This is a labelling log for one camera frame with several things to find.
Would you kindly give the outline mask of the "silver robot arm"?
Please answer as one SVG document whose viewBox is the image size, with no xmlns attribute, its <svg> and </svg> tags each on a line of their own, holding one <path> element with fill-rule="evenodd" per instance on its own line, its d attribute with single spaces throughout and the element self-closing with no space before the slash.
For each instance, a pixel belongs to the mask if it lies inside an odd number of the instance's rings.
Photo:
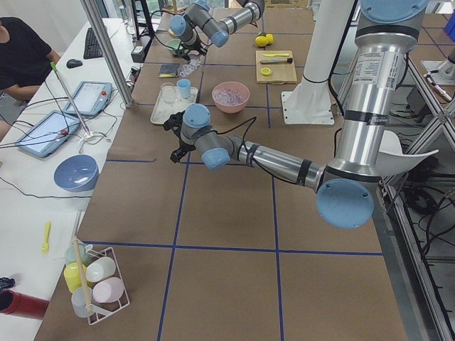
<svg viewBox="0 0 455 341">
<path fill-rule="evenodd" d="M 231 16 L 220 20 L 209 13 L 206 1 L 193 1 L 183 15 L 175 15 L 170 20 L 170 29 L 180 40 L 176 55 L 190 60 L 189 53 L 197 51 L 201 55 L 207 53 L 196 32 L 199 28 L 216 47 L 225 45 L 230 35 L 247 24 L 261 19 L 264 14 L 264 1 L 238 1 L 242 6 Z"/>
<path fill-rule="evenodd" d="M 178 137 L 171 154 L 178 162 L 189 151 L 199 152 L 211 170 L 236 160 L 286 183 L 316 193 L 320 216 L 333 226 L 352 229 L 365 224 L 374 210 L 373 191 L 384 176 L 410 170 L 417 156 L 389 156 L 380 151 L 386 134 L 392 94 L 405 55 L 419 38 L 426 1 L 323 1 L 318 11 L 304 75 L 284 94 L 288 124 L 322 124 L 331 118 L 328 86 L 338 52 L 354 13 L 360 19 L 355 34 L 354 64 L 348 103 L 334 158 L 325 166 L 300 159 L 240 136 L 226 136 L 210 123 L 210 112 L 192 104 L 164 123 Z"/>
</svg>

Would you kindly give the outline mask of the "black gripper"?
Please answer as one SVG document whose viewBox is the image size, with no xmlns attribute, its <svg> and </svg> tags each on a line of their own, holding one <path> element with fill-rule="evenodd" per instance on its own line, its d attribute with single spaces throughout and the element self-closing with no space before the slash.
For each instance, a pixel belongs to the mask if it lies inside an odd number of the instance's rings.
<svg viewBox="0 0 455 341">
<path fill-rule="evenodd" d="M 177 112 L 175 114 L 172 114 L 163 124 L 165 131 L 172 130 L 172 132 L 178 137 L 179 147 L 176 150 L 172 151 L 170 156 L 172 162 L 180 162 L 188 152 L 196 150 L 196 147 L 193 144 L 187 144 L 181 138 L 183 115 L 184 112 Z"/>
<path fill-rule="evenodd" d="M 179 57 L 186 61 L 190 61 L 189 53 L 194 52 L 198 55 L 206 56 L 207 49 L 201 44 L 198 36 L 193 36 L 190 40 L 184 41 L 183 36 L 179 38 L 181 40 L 182 51 L 178 54 Z"/>
</svg>

